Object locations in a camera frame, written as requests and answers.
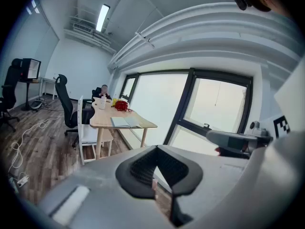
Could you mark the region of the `black office chair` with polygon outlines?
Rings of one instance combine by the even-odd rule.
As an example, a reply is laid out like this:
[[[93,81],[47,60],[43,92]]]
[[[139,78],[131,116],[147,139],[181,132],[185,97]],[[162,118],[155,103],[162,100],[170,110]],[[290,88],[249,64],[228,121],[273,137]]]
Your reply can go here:
[[[13,132],[16,132],[16,129],[9,123],[9,121],[17,120],[19,122],[20,119],[11,116],[9,110],[16,104],[15,89],[21,75],[21,63],[22,59],[14,59],[12,61],[11,66],[8,68],[4,85],[1,86],[2,97],[0,97],[0,127],[3,124],[6,124],[12,128]]]
[[[65,136],[68,135],[69,132],[72,133],[78,133],[77,129],[74,129],[74,127],[77,127],[77,111],[73,111],[73,104],[68,96],[68,92],[66,89],[66,84],[67,84],[67,78],[66,76],[59,74],[55,81],[55,89],[58,95],[58,98],[61,102],[61,105],[64,110],[64,122],[65,125],[69,128],[67,129],[64,134]],[[94,109],[92,107],[87,108],[87,104],[91,104],[92,99],[83,99],[82,102],[82,123],[85,125],[88,125],[90,123],[90,118],[93,117],[94,115]]]

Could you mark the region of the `white wooden chair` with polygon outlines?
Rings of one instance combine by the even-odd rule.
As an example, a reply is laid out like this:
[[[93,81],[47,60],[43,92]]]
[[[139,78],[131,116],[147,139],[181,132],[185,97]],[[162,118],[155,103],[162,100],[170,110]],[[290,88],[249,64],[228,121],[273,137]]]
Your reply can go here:
[[[81,163],[94,161],[96,159],[96,145],[97,145],[97,135],[98,129],[92,128],[90,125],[85,125],[82,123],[82,112],[83,112],[83,96],[78,100],[77,107],[77,124],[78,124],[78,134],[79,134],[79,149],[81,155]],[[104,143],[108,143],[108,156],[111,155],[112,150],[113,136],[111,135],[108,129],[105,129],[102,134],[102,144],[101,147],[104,147]],[[83,156],[83,147],[90,146],[93,151],[93,158],[85,159]]]

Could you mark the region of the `papers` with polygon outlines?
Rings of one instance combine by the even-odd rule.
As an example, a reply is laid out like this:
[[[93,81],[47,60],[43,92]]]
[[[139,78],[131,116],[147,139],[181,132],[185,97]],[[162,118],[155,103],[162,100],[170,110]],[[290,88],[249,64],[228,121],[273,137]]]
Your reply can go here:
[[[141,128],[135,117],[112,117],[112,125],[119,128]]]

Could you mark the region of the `small white desk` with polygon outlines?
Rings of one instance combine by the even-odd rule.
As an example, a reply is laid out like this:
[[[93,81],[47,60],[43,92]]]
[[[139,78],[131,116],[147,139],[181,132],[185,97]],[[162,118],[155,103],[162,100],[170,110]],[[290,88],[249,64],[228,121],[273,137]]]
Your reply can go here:
[[[51,83],[53,84],[53,93],[52,93],[52,100],[55,99],[56,95],[56,85],[55,85],[56,79],[49,79],[49,78],[44,78],[42,77],[40,80],[40,89],[39,89],[39,97],[42,97],[45,94],[45,86],[46,83]]]

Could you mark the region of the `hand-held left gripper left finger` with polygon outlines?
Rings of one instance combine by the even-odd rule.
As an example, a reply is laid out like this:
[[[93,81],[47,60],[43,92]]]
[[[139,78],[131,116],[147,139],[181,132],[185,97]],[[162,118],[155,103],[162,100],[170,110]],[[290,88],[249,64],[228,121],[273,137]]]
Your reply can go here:
[[[153,175],[157,167],[157,147],[152,146],[121,162],[116,169],[120,186],[135,198],[154,198]]]

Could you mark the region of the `white power strip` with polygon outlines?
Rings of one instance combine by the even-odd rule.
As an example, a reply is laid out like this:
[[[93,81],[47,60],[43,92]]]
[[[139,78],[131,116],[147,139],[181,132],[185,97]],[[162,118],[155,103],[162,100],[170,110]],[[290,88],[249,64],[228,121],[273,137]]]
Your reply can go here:
[[[18,181],[17,181],[17,185],[18,187],[23,187],[29,180],[29,176],[26,175],[24,176],[23,178],[20,178]]]

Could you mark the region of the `grey round floor device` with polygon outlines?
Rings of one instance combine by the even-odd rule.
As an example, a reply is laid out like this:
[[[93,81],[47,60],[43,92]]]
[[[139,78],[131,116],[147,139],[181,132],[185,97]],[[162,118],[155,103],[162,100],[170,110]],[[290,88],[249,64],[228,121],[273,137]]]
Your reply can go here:
[[[43,98],[37,98],[30,104],[30,108],[34,111],[38,111],[41,108],[49,109],[50,107],[51,104],[47,103],[47,101]]]

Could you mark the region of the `white ceiling air vent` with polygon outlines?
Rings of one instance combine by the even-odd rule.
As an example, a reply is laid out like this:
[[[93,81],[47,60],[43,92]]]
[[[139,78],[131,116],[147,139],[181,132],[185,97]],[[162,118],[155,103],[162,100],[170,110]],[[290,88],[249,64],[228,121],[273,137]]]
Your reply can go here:
[[[82,31],[84,33],[88,33],[88,34],[93,34],[93,28],[85,26],[83,24],[79,24],[79,23],[73,23],[72,25],[74,30],[79,30]]]

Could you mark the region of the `black window frame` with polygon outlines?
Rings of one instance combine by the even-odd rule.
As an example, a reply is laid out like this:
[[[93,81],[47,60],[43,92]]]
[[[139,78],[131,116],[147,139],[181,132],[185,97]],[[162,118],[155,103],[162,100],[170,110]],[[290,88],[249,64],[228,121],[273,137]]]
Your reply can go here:
[[[132,73],[120,96],[156,127],[123,136],[132,148],[164,144],[214,156],[216,145],[207,132],[243,133],[252,95],[253,78],[233,73],[195,68]]]

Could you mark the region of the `black box with white inside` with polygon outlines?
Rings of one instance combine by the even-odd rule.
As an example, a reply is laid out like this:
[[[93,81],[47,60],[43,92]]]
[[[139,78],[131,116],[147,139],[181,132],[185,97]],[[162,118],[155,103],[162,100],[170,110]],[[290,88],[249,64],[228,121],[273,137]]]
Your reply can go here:
[[[21,76],[23,81],[38,79],[40,72],[41,61],[23,58],[21,62]]]

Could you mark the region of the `long ceiling light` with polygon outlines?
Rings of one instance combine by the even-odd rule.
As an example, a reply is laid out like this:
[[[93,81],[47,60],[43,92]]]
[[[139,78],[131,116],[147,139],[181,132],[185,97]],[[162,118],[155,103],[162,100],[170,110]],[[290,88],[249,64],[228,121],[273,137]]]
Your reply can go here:
[[[101,10],[100,10],[100,13],[98,16],[98,20],[97,20],[97,24],[96,24],[96,30],[98,32],[102,31],[102,27],[103,27],[104,21],[107,17],[107,13],[108,13],[109,9],[110,9],[110,7],[106,4],[103,4],[101,7]]]

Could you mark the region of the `dark round pedestal table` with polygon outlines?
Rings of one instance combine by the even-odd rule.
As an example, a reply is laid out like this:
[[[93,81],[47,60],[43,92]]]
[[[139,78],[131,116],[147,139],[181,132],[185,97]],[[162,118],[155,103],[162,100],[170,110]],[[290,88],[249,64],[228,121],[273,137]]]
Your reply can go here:
[[[16,86],[16,106],[21,107],[22,111],[30,110],[30,101],[40,95],[40,80],[19,80]]]

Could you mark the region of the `light wooden table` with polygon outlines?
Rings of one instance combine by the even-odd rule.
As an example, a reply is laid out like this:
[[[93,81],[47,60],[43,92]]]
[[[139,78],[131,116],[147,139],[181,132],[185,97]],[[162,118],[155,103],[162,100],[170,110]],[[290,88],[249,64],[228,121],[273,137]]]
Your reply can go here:
[[[96,143],[96,160],[100,159],[100,152],[102,146],[102,138],[103,132],[105,129],[124,129],[124,127],[115,127],[112,125],[111,118],[112,117],[134,117],[139,124],[139,127],[128,127],[128,129],[143,129],[142,139],[141,139],[141,146],[144,147],[145,138],[147,134],[147,130],[149,128],[157,128],[157,125],[146,120],[145,118],[141,117],[135,111],[132,112],[125,112],[125,111],[118,111],[112,104],[109,102],[105,103],[105,108],[101,109],[101,99],[94,97],[94,102],[91,105],[95,111],[93,117],[90,119],[90,126],[92,128],[97,128],[97,143]]]

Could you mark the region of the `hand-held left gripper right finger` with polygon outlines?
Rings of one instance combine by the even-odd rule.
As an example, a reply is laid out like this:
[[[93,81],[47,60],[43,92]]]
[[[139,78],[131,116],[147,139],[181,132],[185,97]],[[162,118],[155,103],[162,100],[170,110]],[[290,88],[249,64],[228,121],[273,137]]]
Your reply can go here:
[[[203,178],[202,168],[194,161],[157,146],[157,167],[172,190],[173,195],[189,195]]]

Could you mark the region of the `red bag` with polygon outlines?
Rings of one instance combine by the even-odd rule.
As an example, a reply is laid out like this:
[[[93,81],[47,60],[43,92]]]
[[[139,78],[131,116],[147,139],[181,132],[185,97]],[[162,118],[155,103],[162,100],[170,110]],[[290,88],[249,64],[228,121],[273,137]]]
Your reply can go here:
[[[118,111],[124,111],[124,112],[132,112],[133,110],[129,108],[129,103],[123,100],[118,100],[114,107],[118,110]]]

